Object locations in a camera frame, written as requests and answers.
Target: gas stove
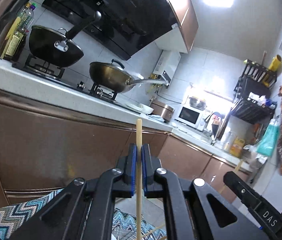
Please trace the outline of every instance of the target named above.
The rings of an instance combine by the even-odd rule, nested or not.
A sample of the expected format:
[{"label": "gas stove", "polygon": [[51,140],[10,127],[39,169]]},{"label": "gas stove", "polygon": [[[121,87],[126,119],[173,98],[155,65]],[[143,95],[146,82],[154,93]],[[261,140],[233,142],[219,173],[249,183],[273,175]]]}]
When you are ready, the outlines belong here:
[{"label": "gas stove", "polygon": [[64,68],[50,66],[50,63],[37,59],[32,54],[28,55],[25,65],[13,64],[13,67],[139,114],[139,112],[127,107],[124,103],[116,101],[117,93],[108,91],[107,88],[103,88],[96,83],[93,83],[91,88],[87,88],[82,81],[78,84],[68,82],[62,79]]}]

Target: green plastic bag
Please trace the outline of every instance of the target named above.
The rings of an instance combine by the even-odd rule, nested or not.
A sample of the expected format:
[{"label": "green plastic bag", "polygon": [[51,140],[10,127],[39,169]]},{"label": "green plastic bag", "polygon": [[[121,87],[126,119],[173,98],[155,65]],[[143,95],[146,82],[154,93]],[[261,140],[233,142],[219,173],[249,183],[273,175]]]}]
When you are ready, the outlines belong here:
[{"label": "green plastic bag", "polygon": [[271,119],[262,140],[258,143],[256,151],[264,156],[271,157],[279,138],[280,122],[278,119]]}]

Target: black dish rack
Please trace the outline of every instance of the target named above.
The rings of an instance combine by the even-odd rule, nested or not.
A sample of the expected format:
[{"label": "black dish rack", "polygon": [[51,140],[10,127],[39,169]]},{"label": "black dish rack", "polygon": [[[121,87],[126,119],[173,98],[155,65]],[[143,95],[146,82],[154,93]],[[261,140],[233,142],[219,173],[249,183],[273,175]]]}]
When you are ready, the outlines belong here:
[{"label": "black dish rack", "polygon": [[235,104],[231,109],[231,115],[251,124],[255,124],[268,116],[273,116],[275,108],[259,106],[256,101],[248,98],[250,92],[270,98],[271,91],[269,88],[276,82],[276,77],[276,72],[247,60],[244,71],[234,89],[236,92]]}]

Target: countertop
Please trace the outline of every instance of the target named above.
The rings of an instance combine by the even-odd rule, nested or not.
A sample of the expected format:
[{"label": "countertop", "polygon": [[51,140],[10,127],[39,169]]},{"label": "countertop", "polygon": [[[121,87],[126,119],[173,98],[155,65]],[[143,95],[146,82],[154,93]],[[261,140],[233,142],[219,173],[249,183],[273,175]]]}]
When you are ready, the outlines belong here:
[{"label": "countertop", "polygon": [[[1,59],[0,89],[54,106],[60,106],[120,122],[135,124],[138,118],[142,118],[142,125],[144,127],[171,132],[234,165],[237,165],[240,161],[235,156],[210,145],[202,139],[204,138],[203,135],[191,128],[185,127],[179,122],[158,122],[145,114],[138,114],[133,111],[129,111],[122,107],[80,93],[71,88],[64,87],[60,84],[16,69],[12,67],[10,62]],[[250,171],[250,167],[247,163],[243,163],[242,168]]]}]

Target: ceiling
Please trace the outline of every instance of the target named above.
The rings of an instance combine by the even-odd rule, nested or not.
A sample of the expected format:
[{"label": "ceiling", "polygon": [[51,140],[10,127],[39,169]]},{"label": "ceiling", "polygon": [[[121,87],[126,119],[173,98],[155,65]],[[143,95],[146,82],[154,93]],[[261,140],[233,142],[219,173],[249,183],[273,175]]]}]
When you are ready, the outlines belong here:
[{"label": "ceiling", "polygon": [[192,3],[199,23],[195,47],[242,60],[260,62],[265,50],[271,57],[282,24],[282,0],[234,0],[230,8]]}]

